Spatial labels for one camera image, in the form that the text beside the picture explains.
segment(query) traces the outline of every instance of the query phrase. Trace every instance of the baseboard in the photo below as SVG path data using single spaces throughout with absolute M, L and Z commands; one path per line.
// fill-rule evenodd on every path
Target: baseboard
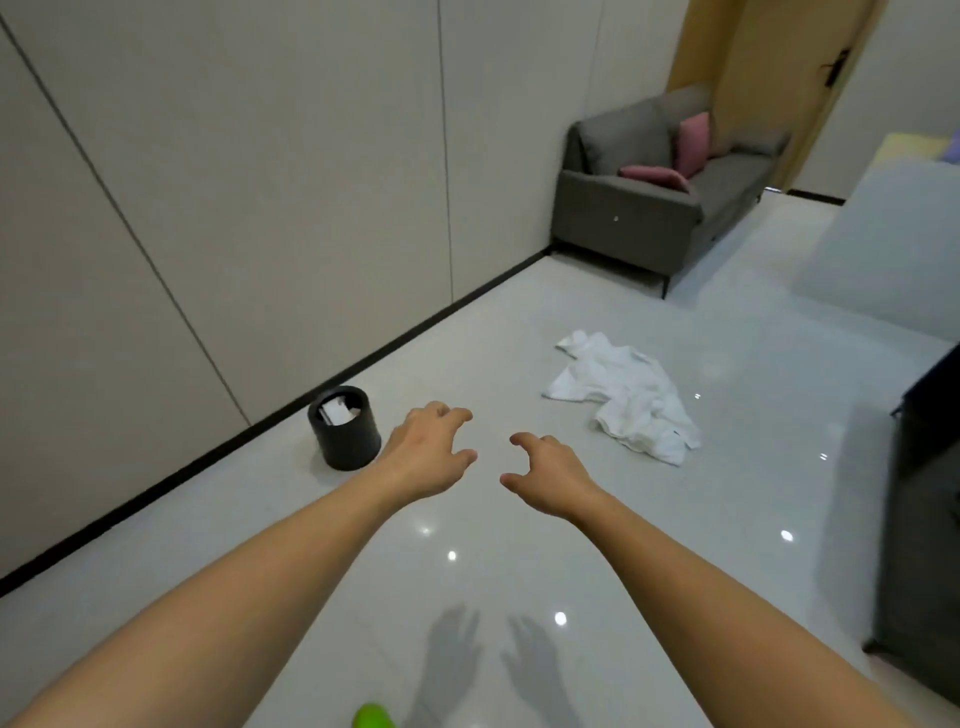
M 311 389 L 309 392 L 297 397 L 295 400 L 280 407 L 276 412 L 271 415 L 268 415 L 264 419 L 260 420 L 258 423 L 251 425 L 239 435 L 227 440 L 222 445 L 214 448 L 210 452 L 201 455 L 192 463 L 187 465 L 184 468 L 181 468 L 176 473 L 165 477 L 163 480 L 158 482 L 156 485 L 151 486 L 143 493 L 138 496 L 134 496 L 128 500 L 123 505 L 120 505 L 114 508 L 112 511 L 107 513 L 105 516 L 97 519 L 90 525 L 81 528 L 79 531 L 74 533 L 71 536 L 60 541 L 58 544 L 50 546 L 47 550 L 41 553 L 39 556 L 35 557 L 31 561 L 28 561 L 21 567 L 14 569 L 6 576 L 0 578 L 0 597 L 3 597 L 14 589 L 22 586 L 23 584 L 30 581 L 32 578 L 37 576 L 40 573 L 50 569 L 57 562 L 65 559 L 74 551 L 86 546 L 91 541 L 96 539 L 99 536 L 107 533 L 115 525 L 125 521 L 134 513 L 143 510 L 151 503 L 159 500 L 163 496 L 167 495 L 175 488 L 179 487 L 187 480 L 192 478 L 198 473 L 202 473 L 204 470 L 209 468 L 214 463 L 222 460 L 223 458 L 230 455 L 237 449 L 245 446 L 250 440 L 253 440 L 256 437 L 259 437 L 264 432 L 266 432 L 271 427 L 279 425 L 281 422 L 286 420 L 288 417 L 296 414 L 302 410 L 307 404 L 309 404 L 314 398 L 316 398 L 324 389 L 329 387 L 337 386 L 343 382 L 351 379 L 361 372 L 363 372 L 368 367 L 372 366 L 376 362 L 380 361 L 384 357 L 395 352 L 397 349 L 402 347 L 404 344 L 409 343 L 413 339 L 420 336 L 422 333 L 427 331 L 429 328 L 434 327 L 436 324 L 441 322 L 448 316 L 459 311 L 464 306 L 469 303 L 473 303 L 478 298 L 483 296 L 485 293 L 490 292 L 496 286 L 500 285 L 504 281 L 512 278 L 520 271 L 525 268 L 529 268 L 531 265 L 536 263 L 541 258 L 545 257 L 553 250 L 553 246 L 549 246 L 539 253 L 531 255 L 526 260 L 518 263 L 513 268 L 511 268 L 506 273 L 497 276 L 495 279 L 485 283 L 484 285 L 477 288 L 475 291 L 472 291 L 466 294 L 462 299 L 452 303 L 441 311 L 438 311 L 433 316 L 428 318 L 426 321 L 423 321 L 409 331 L 400 334 L 396 339 L 391 341 L 388 344 L 380 347 L 369 356 L 365 356 L 360 361 L 348 366 L 339 374 L 332 376 L 327 381 L 324 381 L 318 384 L 316 387 Z
M 786 192 L 790 197 L 802 197 L 805 200 L 813 200 L 817 203 L 827 203 L 828 205 L 838 205 L 843 206 L 847 201 L 842 197 L 830 197 L 829 195 L 821 195 L 819 192 L 807 192 L 802 189 L 790 189 Z

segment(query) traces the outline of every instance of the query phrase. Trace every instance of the green object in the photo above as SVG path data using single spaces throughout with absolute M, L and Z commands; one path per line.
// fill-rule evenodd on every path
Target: green object
M 367 703 L 353 717 L 353 728 L 396 728 L 390 715 L 379 705 Z

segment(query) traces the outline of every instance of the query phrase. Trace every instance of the white cloth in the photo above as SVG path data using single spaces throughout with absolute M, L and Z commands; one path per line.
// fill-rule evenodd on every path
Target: white cloth
M 633 347 L 615 347 L 602 333 L 574 331 L 557 348 L 576 361 L 547 387 L 545 397 L 604 402 L 593 419 L 608 435 L 670 465 L 682 465 L 686 449 L 700 447 L 700 430 L 656 359 Z

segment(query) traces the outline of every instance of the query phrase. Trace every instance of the forearm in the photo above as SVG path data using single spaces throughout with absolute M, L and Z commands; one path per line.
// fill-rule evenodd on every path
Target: forearm
M 610 562 L 714 725 L 911 725 L 799 624 L 614 497 L 591 495 L 572 520 Z
M 242 725 L 357 553 L 401 505 L 385 477 L 372 466 L 176 587 L 13 726 Z

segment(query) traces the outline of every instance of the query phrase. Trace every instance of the glossy floor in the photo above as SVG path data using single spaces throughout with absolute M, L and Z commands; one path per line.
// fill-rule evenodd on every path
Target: glossy floor
M 497 483 L 518 429 L 553 433 L 631 507 L 805 624 L 929 726 L 960 711 L 868 635 L 899 395 L 947 342 L 791 294 L 836 208 L 767 196 L 666 302 L 659 284 L 556 256 L 355 379 L 387 431 L 443 399 L 480 460 L 376 535 L 254 714 L 347 726 L 377 700 L 417 726 L 698 726 L 706 719 L 616 577 L 572 527 Z M 553 345 L 604 331 L 658 358 L 704 432 L 681 468 L 546 400 Z M 343 480 L 304 413 L 0 600 L 0 721 L 150 600 Z

